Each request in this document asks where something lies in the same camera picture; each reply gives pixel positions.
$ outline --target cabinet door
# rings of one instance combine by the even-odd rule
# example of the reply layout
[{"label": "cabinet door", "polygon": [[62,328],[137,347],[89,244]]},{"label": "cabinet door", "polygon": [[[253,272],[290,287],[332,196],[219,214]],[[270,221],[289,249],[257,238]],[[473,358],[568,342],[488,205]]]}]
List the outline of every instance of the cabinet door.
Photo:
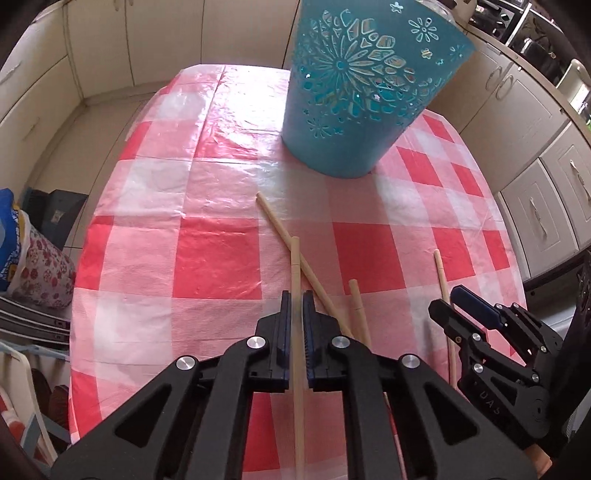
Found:
[{"label": "cabinet door", "polygon": [[519,239],[519,233],[517,233],[517,227],[515,226],[513,217],[509,213],[509,208],[507,207],[507,203],[505,202],[503,195],[501,195],[501,192],[495,193],[495,200],[496,204],[499,207],[499,211],[501,212],[501,216],[503,217],[503,221],[505,222],[505,226],[507,228],[507,235],[509,235],[509,240],[511,241],[511,246],[513,247],[515,258],[517,259],[519,273],[521,274],[521,281],[529,280],[530,268],[527,266],[527,260],[525,259],[523,245],[521,244],[521,240]]},{"label": "cabinet door", "polygon": [[559,265],[579,250],[562,201],[539,159],[501,193],[515,222],[532,277]]},{"label": "cabinet door", "polygon": [[132,86],[124,0],[73,0],[66,7],[84,97]]},{"label": "cabinet door", "polygon": [[551,95],[513,67],[461,136],[496,193],[542,152],[566,121]]},{"label": "cabinet door", "polygon": [[570,123],[540,155],[550,173],[581,247],[591,242],[591,148]]},{"label": "cabinet door", "polygon": [[203,0],[128,0],[126,11],[136,85],[171,80],[201,63]]},{"label": "cabinet door", "polygon": [[513,65],[509,57],[489,43],[471,34],[468,38],[476,51],[428,105],[460,133]]},{"label": "cabinet door", "polygon": [[67,58],[21,97],[0,123],[0,189],[20,195],[39,156],[80,103]]},{"label": "cabinet door", "polygon": [[283,65],[297,0],[206,0],[203,63]]},{"label": "cabinet door", "polygon": [[66,56],[61,8],[41,14],[0,69],[0,121],[41,75]]}]

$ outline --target plastic tablecloth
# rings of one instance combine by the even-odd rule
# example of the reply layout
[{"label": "plastic tablecloth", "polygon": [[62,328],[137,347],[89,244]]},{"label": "plastic tablecloth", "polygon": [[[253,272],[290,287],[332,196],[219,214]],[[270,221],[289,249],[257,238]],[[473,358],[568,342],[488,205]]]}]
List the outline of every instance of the plastic tablecloth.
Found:
[{"label": "plastic tablecloth", "polygon": [[[74,441],[178,356],[220,355],[278,311],[290,257],[255,204],[259,190],[301,238],[345,316],[348,281],[358,279],[375,353],[417,353],[447,378],[446,338],[427,312],[440,297],[435,248],[450,286],[525,304],[500,212],[442,116],[424,111],[370,174],[326,177],[281,142],[289,75],[188,68],[130,130],[88,228],[74,290]],[[288,395],[255,395],[244,478],[293,474],[291,415]],[[307,395],[306,463],[306,478],[346,476],[340,394]]]}]

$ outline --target floor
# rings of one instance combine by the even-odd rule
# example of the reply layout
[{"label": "floor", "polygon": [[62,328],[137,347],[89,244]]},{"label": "floor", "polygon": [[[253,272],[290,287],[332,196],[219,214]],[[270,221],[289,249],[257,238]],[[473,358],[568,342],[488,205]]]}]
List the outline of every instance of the floor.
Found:
[{"label": "floor", "polygon": [[61,189],[89,195],[64,248],[76,265],[86,229],[123,150],[126,135],[151,95],[88,106],[57,144],[33,185],[44,192]]}]

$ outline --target flower pattern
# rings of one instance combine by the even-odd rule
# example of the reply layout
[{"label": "flower pattern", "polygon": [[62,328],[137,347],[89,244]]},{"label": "flower pattern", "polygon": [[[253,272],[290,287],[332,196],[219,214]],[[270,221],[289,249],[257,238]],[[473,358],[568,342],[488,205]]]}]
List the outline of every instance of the flower pattern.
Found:
[{"label": "flower pattern", "polygon": [[[390,6],[393,12],[403,9],[398,2]],[[439,40],[432,23],[409,21],[418,42]],[[396,125],[408,125],[423,110],[447,78],[418,78],[395,46],[393,36],[378,32],[375,19],[357,18],[349,9],[306,20],[292,76],[309,93],[301,111],[315,138],[344,135],[363,118],[379,122],[391,116]],[[430,60],[434,53],[420,48],[417,55]]]},{"label": "flower pattern", "polygon": [[392,8],[392,12],[394,12],[396,14],[401,14],[402,10],[404,10],[404,7],[402,5],[400,5],[398,2],[394,2],[393,4],[390,4],[390,8]]},{"label": "flower pattern", "polygon": [[431,23],[433,23],[432,18],[426,18],[423,21],[422,18],[418,17],[416,22],[414,20],[408,21],[408,24],[412,27],[410,33],[417,34],[416,40],[419,43],[422,42],[423,39],[428,42],[430,42],[431,39],[439,40],[439,36],[435,33],[437,31],[437,27],[432,27]]}]

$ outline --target bamboo chopstick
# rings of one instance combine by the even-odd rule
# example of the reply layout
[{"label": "bamboo chopstick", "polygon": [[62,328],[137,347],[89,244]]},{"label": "bamboo chopstick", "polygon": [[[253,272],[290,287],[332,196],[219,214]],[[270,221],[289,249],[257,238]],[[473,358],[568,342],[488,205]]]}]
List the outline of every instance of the bamboo chopstick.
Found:
[{"label": "bamboo chopstick", "polygon": [[[273,227],[275,227],[275,230],[277,230],[277,233],[279,234],[279,236],[281,237],[281,239],[283,240],[283,242],[285,243],[287,248],[289,250],[291,250],[291,235],[289,234],[289,232],[287,231],[287,229],[285,228],[285,226],[283,225],[281,220],[279,220],[279,217],[275,214],[275,212],[273,212],[271,205],[269,205],[269,202],[267,202],[267,199],[263,196],[263,194],[261,192],[258,192],[256,194],[256,201],[261,206],[262,210],[267,214],[268,219],[273,224]],[[314,290],[316,295],[318,295],[318,298],[320,299],[320,301],[324,305],[324,308],[326,309],[328,314],[331,317],[334,317],[338,320],[340,331],[343,333],[343,335],[353,338],[353,335],[351,334],[351,329],[343,321],[339,311],[335,307],[335,304],[330,299],[330,297],[326,293],[326,290],[320,284],[318,277],[316,277],[316,275],[312,271],[310,264],[306,261],[306,259],[304,258],[304,256],[301,253],[300,253],[300,264],[301,264],[301,269],[304,272],[304,275],[306,276],[306,278],[310,282],[310,285],[312,285],[312,289]]]},{"label": "bamboo chopstick", "polygon": [[356,337],[371,350],[371,335],[369,334],[368,321],[365,316],[365,308],[363,306],[363,300],[361,299],[361,292],[359,291],[359,284],[357,280],[351,278],[349,280],[349,288],[351,290],[351,296],[353,297],[353,310],[355,311],[356,321]]},{"label": "bamboo chopstick", "polygon": [[[441,252],[438,248],[433,252],[435,257],[435,265],[437,266],[437,276],[439,278],[439,288],[441,289],[441,298],[443,301],[451,304],[449,297],[449,286],[443,268],[443,260],[441,259]],[[447,360],[449,363],[449,383],[453,388],[457,385],[457,365],[456,365],[456,344],[452,339],[447,338]]]},{"label": "bamboo chopstick", "polygon": [[301,318],[300,239],[291,238],[291,352],[290,383],[294,402],[295,480],[304,480],[306,449],[304,444],[304,390],[306,360]]}]

